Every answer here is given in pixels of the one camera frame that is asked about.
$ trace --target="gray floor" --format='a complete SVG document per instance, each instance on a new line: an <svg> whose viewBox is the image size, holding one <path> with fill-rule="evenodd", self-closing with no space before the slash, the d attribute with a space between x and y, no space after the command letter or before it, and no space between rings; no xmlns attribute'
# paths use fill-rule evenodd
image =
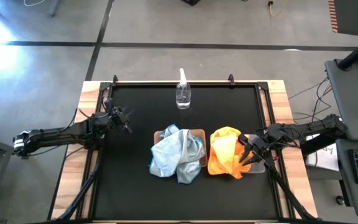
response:
<svg viewBox="0 0 358 224"><path fill-rule="evenodd" d="M0 41L95 42L108 0L63 0L55 17L46 1L25 7L0 1ZM276 9L280 2L275 2ZM270 19L266 1L116 0L105 42L358 46L358 37L331 30L327 0L289 0ZM80 97L93 47L0 46L0 141L25 129L65 126ZM92 80L173 80L184 67L189 80L284 80L288 96L325 78L324 61L348 52L282 50L120 49L103 47ZM336 113L332 94L324 100ZM312 113L315 90L290 100L293 112ZM13 157L0 186L0 218L9 223L46 219L63 150L27 161ZM334 180L311 180L319 216L357 222L354 210L336 205Z"/></svg>

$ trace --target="black floor stripe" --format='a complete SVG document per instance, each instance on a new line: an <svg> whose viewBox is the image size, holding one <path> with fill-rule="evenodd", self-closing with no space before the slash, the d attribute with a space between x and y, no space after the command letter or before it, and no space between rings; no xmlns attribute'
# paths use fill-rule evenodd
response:
<svg viewBox="0 0 358 224"><path fill-rule="evenodd" d="M102 25L100 27L98 39L96 40L96 45L95 45L93 53L92 53L91 62L89 63L88 71L86 72L85 81L92 80L94 68L96 66L96 61L98 60L104 33L106 33L106 28L107 28L107 24L109 22L110 12L111 12L113 3L114 3L114 0L109 0L109 2L107 3L106 12L104 12L104 17L103 17Z"/></svg>
<svg viewBox="0 0 358 224"><path fill-rule="evenodd" d="M163 44L163 43L102 43L102 47L146 49L238 49L238 50L310 50L353 51L357 47L302 45L244 45L244 44Z"/></svg>
<svg viewBox="0 0 358 224"><path fill-rule="evenodd" d="M94 47L96 42L48 42L48 41L8 41L8 46L46 46L46 47Z"/></svg>

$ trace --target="orange cloth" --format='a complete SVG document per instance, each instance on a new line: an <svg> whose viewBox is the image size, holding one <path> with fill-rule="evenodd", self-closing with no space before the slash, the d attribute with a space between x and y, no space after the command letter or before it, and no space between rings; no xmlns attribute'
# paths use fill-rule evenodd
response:
<svg viewBox="0 0 358 224"><path fill-rule="evenodd" d="M238 136L241 132L237 129L224 127L211 136L211 150L209 153L208 172L211 175L230 174L236 179L242 177L241 172L247 172L251 164L242 166L239 163L244 154L244 146L239 143ZM252 151L244 163L253 156Z"/></svg>

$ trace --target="gray tray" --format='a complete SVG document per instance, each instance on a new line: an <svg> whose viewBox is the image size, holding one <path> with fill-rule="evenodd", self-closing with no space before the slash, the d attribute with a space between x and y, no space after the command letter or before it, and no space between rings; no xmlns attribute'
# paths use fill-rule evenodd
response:
<svg viewBox="0 0 358 224"><path fill-rule="evenodd" d="M249 134L249 141L252 142L252 140L256 137L254 134ZM266 170L265 164L263 161L260 161L258 163L254 163L251 168L247 172L241 172L242 174L262 174Z"/></svg>

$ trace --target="spray bottle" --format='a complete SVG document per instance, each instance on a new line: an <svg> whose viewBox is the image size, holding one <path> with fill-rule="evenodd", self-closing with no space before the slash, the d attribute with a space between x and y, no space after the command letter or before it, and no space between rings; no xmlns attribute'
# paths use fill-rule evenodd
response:
<svg viewBox="0 0 358 224"><path fill-rule="evenodd" d="M177 106L179 109L187 109L190 107L191 89L187 83L185 71L180 68L180 83L177 85Z"/></svg>

